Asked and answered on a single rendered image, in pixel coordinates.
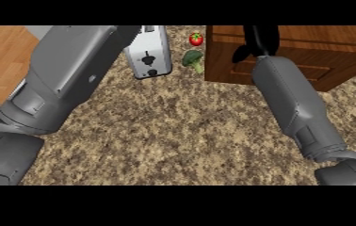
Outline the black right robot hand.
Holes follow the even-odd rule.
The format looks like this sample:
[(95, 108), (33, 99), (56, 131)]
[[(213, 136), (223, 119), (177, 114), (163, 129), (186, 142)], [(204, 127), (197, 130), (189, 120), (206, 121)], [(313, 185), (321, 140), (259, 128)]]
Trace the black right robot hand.
[(232, 55), (232, 62), (244, 61), (248, 56), (272, 57), (279, 48), (279, 31), (273, 25), (245, 25), (245, 44), (241, 45)]

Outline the brown wooden drawer cabinet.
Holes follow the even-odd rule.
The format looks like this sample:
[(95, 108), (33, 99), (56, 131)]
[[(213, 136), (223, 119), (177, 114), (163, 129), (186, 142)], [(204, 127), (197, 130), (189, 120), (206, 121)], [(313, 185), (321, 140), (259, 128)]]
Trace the brown wooden drawer cabinet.
[[(356, 76), (356, 25), (282, 25), (276, 54), (290, 58), (318, 91), (330, 91)], [(204, 79), (210, 82), (251, 84), (256, 59), (238, 63), (232, 55), (245, 43), (244, 27), (206, 28)]]

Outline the red tomato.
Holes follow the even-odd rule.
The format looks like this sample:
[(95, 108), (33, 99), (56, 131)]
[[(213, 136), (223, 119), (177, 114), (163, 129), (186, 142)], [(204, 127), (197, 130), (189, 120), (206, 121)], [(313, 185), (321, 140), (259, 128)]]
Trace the red tomato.
[(189, 42), (194, 46), (203, 45), (203, 34), (200, 32), (194, 32), (189, 36)]

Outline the green broccoli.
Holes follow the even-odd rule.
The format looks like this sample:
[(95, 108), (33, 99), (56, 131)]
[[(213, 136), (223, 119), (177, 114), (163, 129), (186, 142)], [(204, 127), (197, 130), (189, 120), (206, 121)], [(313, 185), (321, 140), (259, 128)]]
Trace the green broccoli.
[(201, 59), (203, 59), (201, 51), (197, 51), (197, 50), (188, 51), (182, 58), (182, 66), (192, 67), (197, 73), (203, 73)]

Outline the silver toaster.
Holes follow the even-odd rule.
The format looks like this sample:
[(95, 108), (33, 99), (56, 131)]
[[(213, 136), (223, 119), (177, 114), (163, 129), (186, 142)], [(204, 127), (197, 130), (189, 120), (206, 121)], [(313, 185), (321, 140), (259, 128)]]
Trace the silver toaster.
[(136, 79), (167, 75), (173, 63), (166, 26), (143, 25), (124, 53)]

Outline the pale wooden panel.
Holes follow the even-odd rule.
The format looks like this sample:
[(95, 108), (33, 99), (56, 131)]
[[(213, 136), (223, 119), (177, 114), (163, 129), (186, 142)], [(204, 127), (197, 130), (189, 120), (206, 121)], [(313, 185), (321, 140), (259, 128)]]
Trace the pale wooden panel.
[(0, 25), (0, 104), (27, 75), (37, 43), (24, 25)]

